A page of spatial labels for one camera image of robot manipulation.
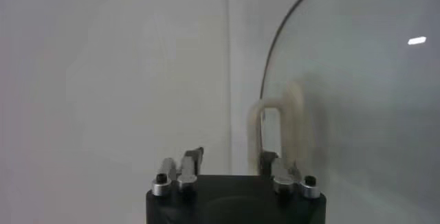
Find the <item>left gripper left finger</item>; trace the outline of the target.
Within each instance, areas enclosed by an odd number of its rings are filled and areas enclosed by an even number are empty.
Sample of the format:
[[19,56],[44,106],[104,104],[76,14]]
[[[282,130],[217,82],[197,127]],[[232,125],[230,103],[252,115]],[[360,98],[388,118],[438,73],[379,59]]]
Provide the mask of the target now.
[[179,192],[193,191],[197,183],[204,148],[187,150],[180,167],[173,158],[165,158],[151,184],[151,193],[156,197],[167,197],[174,187]]

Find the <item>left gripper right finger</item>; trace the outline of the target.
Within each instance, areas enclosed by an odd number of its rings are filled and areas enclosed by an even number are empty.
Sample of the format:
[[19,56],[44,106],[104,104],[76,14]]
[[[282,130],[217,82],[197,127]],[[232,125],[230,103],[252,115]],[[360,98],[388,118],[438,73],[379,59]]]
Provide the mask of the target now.
[[259,174],[272,180],[276,194],[288,195],[299,191],[306,199],[320,197],[316,178],[311,175],[302,176],[296,165],[286,168],[283,160],[275,152],[260,153]]

